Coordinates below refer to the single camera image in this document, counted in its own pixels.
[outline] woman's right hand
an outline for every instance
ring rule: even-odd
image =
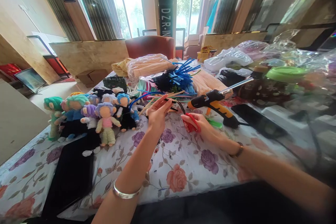
[[[197,121],[197,124],[201,128],[201,136],[203,139],[206,139],[207,141],[218,145],[218,142],[221,141],[224,137],[217,131],[215,130],[210,123],[206,120],[206,118],[201,115],[201,114],[195,114],[195,113],[190,113],[195,120]],[[192,121],[192,119],[187,116],[187,115],[181,115],[181,118],[184,120],[184,126],[186,130],[189,132],[188,125],[186,122],[191,123],[192,125],[196,127],[195,123]]]

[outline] bundle of pipe cleaners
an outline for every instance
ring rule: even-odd
[[[163,92],[179,92],[184,90],[189,94],[194,94],[194,88],[192,87],[192,76],[188,72],[195,71],[201,66],[191,67],[189,66],[195,59],[188,59],[184,63],[173,62],[174,65],[180,64],[179,68],[166,71],[161,76],[154,78],[152,83],[155,83],[157,89]]]

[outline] purple rose print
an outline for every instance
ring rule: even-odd
[[[34,156],[35,154],[35,149],[30,149],[29,151],[27,151],[25,154],[23,154],[22,157],[20,157],[20,159],[13,164],[13,166],[11,168],[9,168],[10,171],[14,170],[16,167],[18,167],[19,165],[22,165],[23,163],[25,163],[28,159],[30,159],[32,156]]]
[[[63,149],[63,146],[60,146],[60,147],[53,149],[51,152],[49,152],[47,155],[47,164],[50,164],[54,162],[55,160],[57,160],[59,156],[61,155],[62,149]]]
[[[216,154],[213,154],[210,150],[202,150],[201,160],[204,168],[211,171],[212,174],[216,175],[218,173],[218,165],[216,164],[218,156]]]
[[[132,136],[132,140],[134,141],[133,145],[137,147],[144,137],[145,133],[143,131],[137,132],[134,136]]]
[[[175,137],[176,136],[174,134],[172,134],[172,131],[170,129],[165,129],[163,131],[163,133],[161,134],[160,138],[162,139],[163,142],[168,144],[168,143],[172,142]]]
[[[192,112],[195,113],[195,114],[203,114],[203,111],[199,110],[199,109],[195,109]]]

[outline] green jar lid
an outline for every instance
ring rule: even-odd
[[[279,82],[295,84],[300,82],[304,75],[307,73],[305,69],[297,68],[294,66],[279,66],[272,68],[266,77]]]

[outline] silver bracelet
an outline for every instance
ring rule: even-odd
[[[117,188],[116,188],[116,181],[117,180],[115,180],[115,182],[114,182],[114,184],[113,184],[113,193],[116,195],[116,196],[118,196],[119,198],[122,198],[122,199],[126,199],[126,200],[128,200],[128,199],[132,199],[132,198],[134,198],[135,196],[137,196],[138,194],[139,194],[139,192],[140,192],[140,190],[141,190],[141,187],[140,187],[140,189],[137,191],[137,192],[135,192],[135,193],[132,193],[132,194],[125,194],[125,193],[122,193],[122,192],[120,192]]]

